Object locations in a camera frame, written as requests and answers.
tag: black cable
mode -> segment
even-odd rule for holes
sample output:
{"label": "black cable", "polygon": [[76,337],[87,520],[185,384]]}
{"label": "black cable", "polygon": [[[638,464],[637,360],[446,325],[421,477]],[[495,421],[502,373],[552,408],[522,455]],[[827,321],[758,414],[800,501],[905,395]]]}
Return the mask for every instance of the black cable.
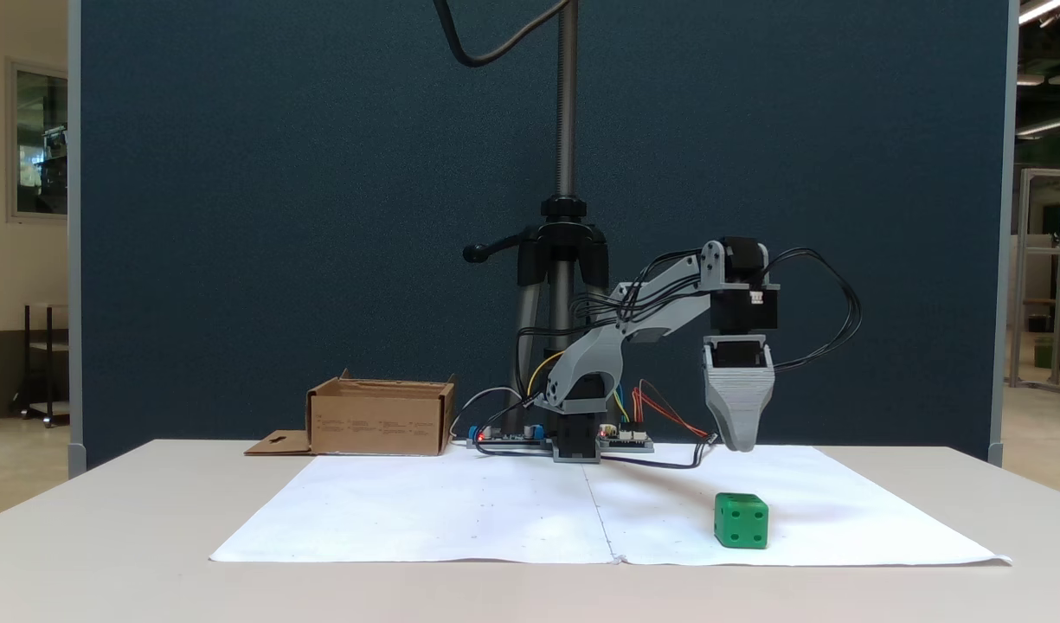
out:
{"label": "black cable", "polygon": [[842,324],[842,327],[837,332],[837,335],[835,335],[829,342],[824,343],[822,346],[819,346],[814,352],[811,352],[811,354],[809,355],[799,357],[798,359],[784,361],[782,363],[776,363],[775,371],[793,371],[796,370],[796,368],[801,368],[819,357],[830,354],[830,352],[834,352],[835,350],[837,350],[837,348],[842,346],[842,344],[848,342],[851,339],[851,337],[853,337],[853,335],[855,335],[856,332],[860,331],[861,322],[863,319],[861,312],[861,300],[860,297],[856,295],[856,291],[854,291],[853,286],[851,286],[844,277],[840,275],[840,273],[835,271],[833,266],[831,266],[830,263],[826,261],[826,259],[823,259],[823,255],[820,253],[814,251],[814,249],[810,248],[788,249],[788,251],[780,253],[778,256],[775,257],[775,260],[768,262],[767,266],[764,267],[763,271],[758,272],[754,277],[754,279],[750,280],[750,283],[755,286],[761,285],[763,283],[764,277],[767,275],[767,272],[771,271],[772,268],[789,260],[795,260],[796,257],[809,257],[822,264],[824,267],[826,267],[827,271],[830,272],[830,275],[834,277],[834,279],[837,280],[837,284],[841,286],[842,291],[845,292],[846,304],[847,307],[849,307],[849,310],[847,310],[845,323]]}
{"label": "black cable", "polygon": [[542,15],[534,17],[533,21],[522,26],[520,31],[514,33],[514,36],[507,40],[498,48],[487,52],[482,56],[473,56],[464,51],[463,46],[459,42],[459,36],[457,35],[457,23],[454,21],[454,13],[449,11],[449,3],[447,0],[434,0],[434,7],[438,11],[438,19],[441,20],[441,30],[445,32],[445,39],[449,42],[449,50],[454,53],[454,58],[462,64],[464,67],[479,68],[485,66],[485,64],[492,63],[492,60],[499,59],[506,52],[510,52],[514,46],[517,44],[518,40],[525,38],[533,31],[537,31],[537,28],[548,20],[552,19],[556,13],[561,13],[561,8],[568,5],[568,0],[561,0],[556,4],[553,4],[552,8],[542,13]]}
{"label": "black cable", "polygon": [[[644,297],[643,300],[638,300],[636,303],[630,304],[629,306],[623,300],[613,300],[608,296],[584,292],[584,295],[577,295],[577,297],[575,297],[572,304],[569,306],[569,310],[572,312],[572,316],[578,319],[607,312],[616,312],[616,314],[630,312],[632,315],[640,316],[641,319],[648,319],[649,316],[652,316],[653,314],[656,314],[656,312],[662,309],[665,304],[671,303],[671,301],[675,299],[683,299],[683,297],[673,297],[672,299],[672,295],[675,295],[684,289],[690,290],[699,286],[699,275],[682,277],[679,280],[673,281],[671,284],[668,284],[660,289],[657,289],[652,295]],[[709,292],[689,291],[686,296],[695,295],[709,295]]]}
{"label": "black cable", "polygon": [[695,452],[691,457],[690,464],[662,464],[660,461],[646,461],[643,459],[630,459],[629,457],[607,457],[602,456],[603,461],[617,461],[620,464],[630,465],[643,465],[643,466],[655,466],[655,468],[661,469],[694,469],[696,466],[703,464],[703,459],[707,456],[704,452],[704,448],[709,448],[709,446],[714,445],[714,439],[719,438],[717,434],[710,434],[703,439],[700,439],[699,443],[695,443]]}
{"label": "black cable", "polygon": [[[501,411],[498,411],[498,413],[495,413],[491,415],[491,417],[488,417],[487,421],[482,423],[482,425],[477,426],[477,429],[475,429],[475,434],[482,433],[483,429],[491,426],[492,423],[497,422],[499,417],[502,417],[502,415],[510,413],[511,411],[517,409],[518,407],[529,407],[530,404],[532,403],[533,403],[532,398],[526,398],[522,399],[522,402],[514,403],[510,407],[506,407],[506,409],[502,409]],[[489,457],[552,457],[553,456],[552,452],[511,452],[510,450],[488,450],[483,446],[483,443],[485,442],[480,442],[478,439],[475,439],[475,435],[472,435],[467,442],[472,443],[472,445],[475,445],[475,449],[479,450],[479,453],[488,455]]]}
{"label": "black cable", "polygon": [[692,255],[700,255],[700,252],[703,252],[703,249],[692,248],[688,249],[688,251],[666,252],[664,253],[664,255],[660,255],[656,260],[653,260],[651,263],[649,263],[648,266],[641,269],[640,275],[637,275],[637,280],[634,281],[633,284],[630,284],[629,291],[625,292],[625,296],[621,297],[624,306],[619,308],[618,319],[623,320],[623,322],[629,322],[629,320],[632,318],[633,316],[632,313],[628,314],[625,312],[628,312],[629,308],[633,308],[634,304],[637,304],[638,295],[640,295],[641,290],[641,285],[646,281],[648,281],[649,272],[652,272],[653,268],[656,268],[660,264],[665,264],[673,260],[682,260],[684,257]]}
{"label": "black cable", "polygon": [[[514,364],[520,360],[519,355],[522,354],[522,338],[527,335],[541,335],[547,337],[556,337],[562,335],[573,335],[582,332],[589,332],[596,327],[604,327],[607,324],[613,324],[614,320],[600,320],[597,323],[584,324],[581,327],[575,327],[570,330],[544,330],[542,327],[524,327],[518,330],[518,333],[514,336]],[[514,380],[517,381],[518,393],[522,395],[527,395],[529,390],[526,388],[526,380],[522,378],[522,370],[516,370],[514,374]]]}

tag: blue backdrop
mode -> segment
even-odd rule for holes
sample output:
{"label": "blue backdrop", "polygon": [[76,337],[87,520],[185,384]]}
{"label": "blue backdrop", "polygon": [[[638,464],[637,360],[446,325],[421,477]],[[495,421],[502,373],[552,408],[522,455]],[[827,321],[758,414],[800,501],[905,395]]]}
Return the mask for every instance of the blue backdrop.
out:
{"label": "blue backdrop", "polygon": [[[549,3],[452,4],[478,53]],[[577,190],[612,279],[756,236],[818,249],[865,304],[845,350],[780,375],[763,442],[986,456],[1010,28],[993,4],[582,3]],[[84,3],[90,464],[301,428],[304,391],[343,367],[457,372],[462,399],[506,382],[515,253],[459,249],[541,220],[555,54],[549,24],[462,68],[429,0]],[[810,264],[774,275],[790,359],[845,303]],[[629,346],[625,382],[708,422],[701,328]]]}

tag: green cube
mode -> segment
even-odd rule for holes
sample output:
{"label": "green cube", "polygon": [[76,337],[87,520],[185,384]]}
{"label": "green cube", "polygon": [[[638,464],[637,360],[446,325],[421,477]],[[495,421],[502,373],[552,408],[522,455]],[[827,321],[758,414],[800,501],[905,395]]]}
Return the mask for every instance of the green cube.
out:
{"label": "green cube", "polygon": [[766,548],[767,504],[752,493],[717,494],[714,536],[727,548]]}

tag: cardboard box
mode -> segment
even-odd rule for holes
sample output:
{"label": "cardboard box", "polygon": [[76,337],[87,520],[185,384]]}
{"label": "cardboard box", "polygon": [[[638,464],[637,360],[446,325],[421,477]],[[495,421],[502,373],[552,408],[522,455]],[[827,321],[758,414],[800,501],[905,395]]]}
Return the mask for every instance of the cardboard box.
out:
{"label": "cardboard box", "polygon": [[349,371],[307,392],[307,429],[277,430],[246,455],[416,455],[449,443],[457,379],[355,379]]}

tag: paper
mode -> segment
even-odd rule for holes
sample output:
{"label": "paper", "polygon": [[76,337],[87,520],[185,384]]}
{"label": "paper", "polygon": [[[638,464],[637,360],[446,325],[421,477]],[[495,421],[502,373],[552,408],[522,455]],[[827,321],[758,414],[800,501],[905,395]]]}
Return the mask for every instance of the paper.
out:
{"label": "paper", "polygon": [[[690,462],[693,446],[657,445]],[[768,504],[765,550],[723,548],[714,495]],[[809,446],[719,446],[697,469],[484,457],[319,457],[216,560],[538,564],[967,564],[992,552]]]}
{"label": "paper", "polygon": [[210,558],[610,563],[573,466],[462,446],[440,457],[319,457]]}
{"label": "paper", "polygon": [[[657,445],[689,464],[693,446]],[[585,473],[611,548],[631,564],[967,564],[992,552],[809,446],[711,450],[695,469],[602,461]],[[767,549],[723,548],[714,496],[756,494],[768,506]]]}

